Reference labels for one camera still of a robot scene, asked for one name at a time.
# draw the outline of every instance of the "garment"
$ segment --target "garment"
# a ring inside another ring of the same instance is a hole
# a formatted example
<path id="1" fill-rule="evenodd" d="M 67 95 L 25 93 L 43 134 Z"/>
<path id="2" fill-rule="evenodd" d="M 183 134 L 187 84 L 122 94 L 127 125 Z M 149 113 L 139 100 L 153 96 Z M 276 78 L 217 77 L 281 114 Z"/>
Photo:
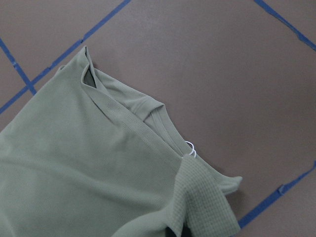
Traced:
<path id="1" fill-rule="evenodd" d="M 1 237 L 228 237 L 241 177 L 190 155 L 165 104 L 84 46 L 0 133 Z"/>

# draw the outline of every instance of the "white string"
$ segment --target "white string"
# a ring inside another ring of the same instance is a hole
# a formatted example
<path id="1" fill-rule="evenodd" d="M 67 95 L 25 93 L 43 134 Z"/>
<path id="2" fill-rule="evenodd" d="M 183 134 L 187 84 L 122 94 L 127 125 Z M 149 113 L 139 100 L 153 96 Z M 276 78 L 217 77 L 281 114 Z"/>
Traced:
<path id="1" fill-rule="evenodd" d="M 186 143 L 190 144 L 192 146 L 192 151 L 189 153 L 189 155 L 192 155 L 194 153 L 194 158 L 197 157 L 197 152 L 194 149 L 194 145 L 193 143 L 189 142 L 189 141 L 185 141 Z"/>

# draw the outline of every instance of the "white loop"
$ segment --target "white loop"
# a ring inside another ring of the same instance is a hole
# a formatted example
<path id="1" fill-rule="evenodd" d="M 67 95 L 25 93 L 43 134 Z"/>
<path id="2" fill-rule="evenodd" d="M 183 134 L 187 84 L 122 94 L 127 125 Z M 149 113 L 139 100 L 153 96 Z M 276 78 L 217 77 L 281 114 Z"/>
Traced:
<path id="1" fill-rule="evenodd" d="M 197 152 L 194 149 L 194 145 L 193 143 L 189 142 L 189 141 L 185 141 L 186 143 L 190 144 L 192 146 L 192 151 L 189 153 L 189 155 L 192 155 L 194 153 L 194 157 L 197 157 Z"/>

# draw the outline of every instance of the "floor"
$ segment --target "floor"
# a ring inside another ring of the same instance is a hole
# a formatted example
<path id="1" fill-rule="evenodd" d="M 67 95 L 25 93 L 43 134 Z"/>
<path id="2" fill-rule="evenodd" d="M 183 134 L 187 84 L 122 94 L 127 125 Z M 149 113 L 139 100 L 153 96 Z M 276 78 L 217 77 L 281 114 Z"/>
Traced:
<path id="1" fill-rule="evenodd" d="M 265 3 L 316 42 L 316 2 Z M 209 164 L 243 177 L 228 196 L 237 237 L 314 237 L 316 172 L 296 179 L 316 160 L 316 49 L 263 6 L 2 0 L 0 130 L 87 45 L 98 69 L 163 102 Z"/>

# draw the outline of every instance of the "blue tape strip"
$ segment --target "blue tape strip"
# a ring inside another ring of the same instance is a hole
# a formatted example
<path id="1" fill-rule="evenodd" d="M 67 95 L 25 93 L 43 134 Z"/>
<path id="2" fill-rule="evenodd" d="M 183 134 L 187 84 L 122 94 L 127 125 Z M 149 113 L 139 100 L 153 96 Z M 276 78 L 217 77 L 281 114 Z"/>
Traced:
<path id="1" fill-rule="evenodd" d="M 30 80 L 25 75 L 25 73 L 22 70 L 22 68 L 20 67 L 20 65 L 15 61 L 14 57 L 10 53 L 10 50 L 6 47 L 6 45 L 4 44 L 4 42 L 2 41 L 1 38 L 0 38 L 0 47 L 2 48 L 2 50 L 4 51 L 4 53 L 6 54 L 6 56 L 10 60 L 11 64 L 13 65 L 13 67 L 15 68 L 15 70 L 18 72 L 18 74 L 20 75 L 20 77 L 24 81 L 24 83 L 26 84 L 27 88 L 31 91 L 31 93 L 33 95 L 35 95 L 36 94 L 36 90 L 35 90 L 34 86 L 31 84 Z"/>
<path id="2" fill-rule="evenodd" d="M 271 204 L 276 200 L 282 197 L 286 192 L 288 192 L 292 187 L 294 187 L 298 182 L 300 182 L 306 175 L 312 172 L 316 168 L 316 161 L 314 161 L 313 167 L 307 172 L 301 174 L 297 179 L 292 182 L 281 185 L 277 190 L 270 194 L 266 199 L 264 199 L 259 205 L 257 205 L 253 210 L 241 218 L 238 223 L 240 228 L 244 228 L 248 225 L 253 219 L 255 219 L 259 214 L 261 214 L 265 209 L 267 209 Z"/>
<path id="3" fill-rule="evenodd" d="M 20 90 L 15 96 L 13 96 L 8 102 L 6 102 L 0 108 L 0 114 L 2 114 L 10 105 L 12 105 L 17 99 L 19 99 L 25 92 L 28 91 L 28 87 L 25 86 L 22 90 Z"/>
<path id="4" fill-rule="evenodd" d="M 32 85 L 36 84 L 40 79 L 47 75 L 53 68 L 55 68 L 61 61 L 63 61 L 69 54 L 71 54 L 79 45 L 93 35 L 98 29 L 100 29 L 105 23 L 107 23 L 113 16 L 115 16 L 120 10 L 123 9 L 131 0 L 124 0 L 116 8 L 114 8 L 106 17 L 104 17 L 98 24 L 89 30 L 82 39 L 79 39 L 72 46 L 70 46 L 62 55 L 60 55 L 52 64 L 45 68 L 40 74 L 38 74 L 33 80 Z"/>
<path id="5" fill-rule="evenodd" d="M 299 32 L 294 26 L 292 26 L 287 20 L 285 20 L 280 14 L 278 14 L 276 11 L 274 11 L 269 5 L 267 5 L 262 0 L 254 0 L 259 6 L 261 6 L 265 11 L 278 20 L 280 20 L 282 23 L 284 23 L 288 28 L 290 28 L 298 37 L 299 40 L 307 44 L 309 47 L 311 47 L 313 50 L 316 51 L 316 45 L 311 42 L 305 35 L 303 35 L 301 32 Z"/>

